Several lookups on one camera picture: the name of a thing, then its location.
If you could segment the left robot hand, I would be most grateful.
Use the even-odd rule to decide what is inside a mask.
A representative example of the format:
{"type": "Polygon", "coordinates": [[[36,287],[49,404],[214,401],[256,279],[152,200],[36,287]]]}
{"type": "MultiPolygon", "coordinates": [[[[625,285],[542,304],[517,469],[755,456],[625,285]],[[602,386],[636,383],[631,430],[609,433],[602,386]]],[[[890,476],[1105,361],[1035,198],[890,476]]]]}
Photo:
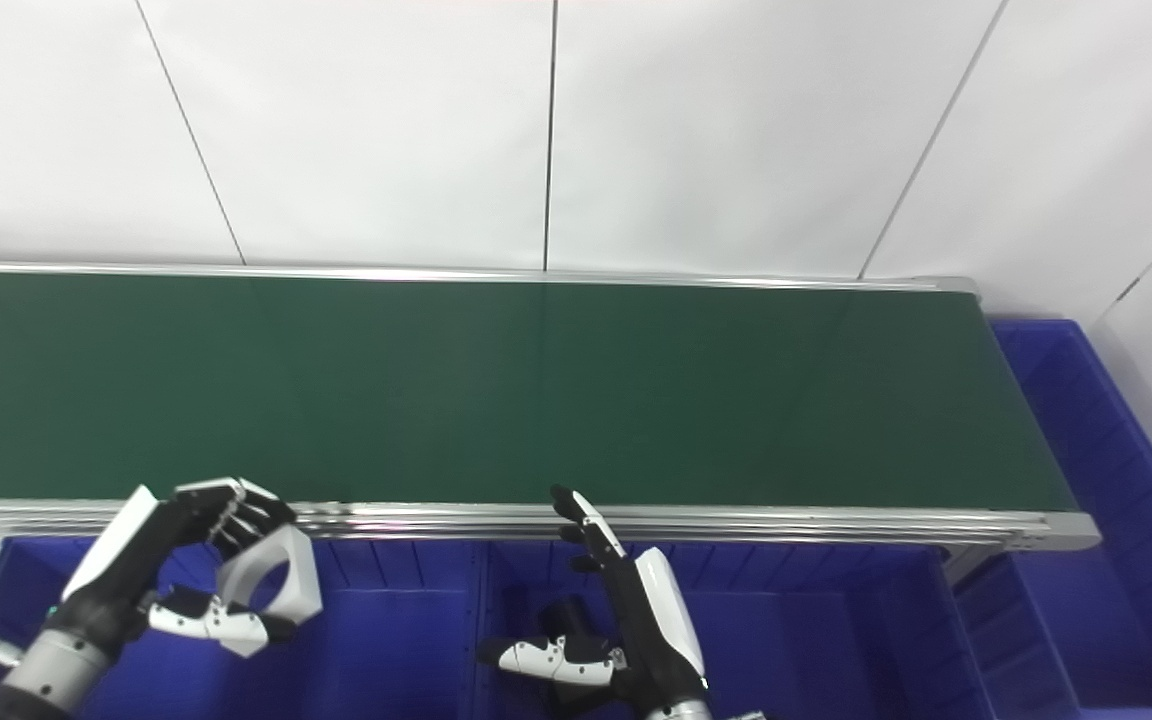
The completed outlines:
{"type": "Polygon", "coordinates": [[[116,659],[147,629],[214,641],[248,657],[285,643],[323,611],[311,539],[291,506],[241,478],[185,484],[157,498],[141,486],[91,544],[45,621],[116,659]],[[161,566],[180,547],[221,555],[214,591],[161,592],[161,566]]]}

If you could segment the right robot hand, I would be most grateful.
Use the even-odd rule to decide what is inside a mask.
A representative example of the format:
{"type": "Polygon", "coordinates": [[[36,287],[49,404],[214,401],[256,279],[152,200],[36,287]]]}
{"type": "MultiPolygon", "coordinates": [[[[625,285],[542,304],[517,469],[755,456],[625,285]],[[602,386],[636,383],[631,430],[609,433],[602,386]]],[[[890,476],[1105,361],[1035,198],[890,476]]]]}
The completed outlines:
{"type": "Polygon", "coordinates": [[[484,638],[476,660],[541,680],[558,719],[579,719],[614,703],[635,719],[713,717],[702,644],[666,553],[650,547],[632,556],[576,488],[554,484],[550,497],[567,521],[559,537],[584,550],[571,568],[602,579],[620,641],[594,634],[579,598],[570,597],[550,606],[541,635],[484,638]]]}

